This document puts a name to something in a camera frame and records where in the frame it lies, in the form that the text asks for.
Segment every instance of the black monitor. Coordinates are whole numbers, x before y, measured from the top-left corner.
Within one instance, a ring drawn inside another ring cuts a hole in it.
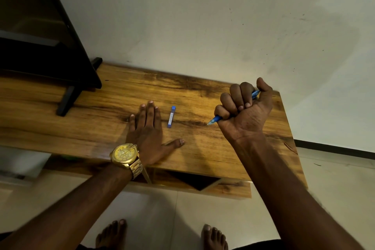
[[[0,68],[102,86],[60,0],[0,0]]]

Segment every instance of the floor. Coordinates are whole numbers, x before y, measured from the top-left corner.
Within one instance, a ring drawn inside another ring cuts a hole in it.
[[[298,148],[311,193],[366,249],[375,248],[375,160]],[[0,232],[12,231],[82,183],[85,178],[44,171],[31,187],[0,186]],[[125,218],[126,249],[200,249],[200,232],[211,224],[229,248],[278,238],[255,187],[252,199],[228,199],[128,186],[92,226],[83,244],[107,224]]]

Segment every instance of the blue pen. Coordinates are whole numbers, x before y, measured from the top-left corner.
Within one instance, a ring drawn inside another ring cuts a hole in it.
[[[254,92],[252,92],[251,94],[251,98],[256,99],[256,96],[258,96],[258,94],[260,93],[259,90],[255,90]],[[212,120],[209,121],[209,123],[207,125],[212,125],[213,123],[216,123],[218,122],[219,120],[222,120],[223,118],[220,117],[220,116],[215,116]]]

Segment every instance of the baseboard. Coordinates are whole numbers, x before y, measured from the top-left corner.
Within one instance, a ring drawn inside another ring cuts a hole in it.
[[[308,141],[298,140],[298,139],[295,139],[294,142],[297,147],[375,160],[375,153],[369,152],[369,151],[363,151],[363,150],[358,150],[358,149],[351,149],[351,148],[345,148],[345,147],[339,147],[339,146],[327,145],[327,144],[321,144],[321,143],[315,143],[315,142],[308,142]]]

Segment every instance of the white wall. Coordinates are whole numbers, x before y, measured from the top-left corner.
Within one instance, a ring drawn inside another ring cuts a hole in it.
[[[374,0],[61,1],[90,57],[226,82],[262,76],[295,139],[375,151]]]

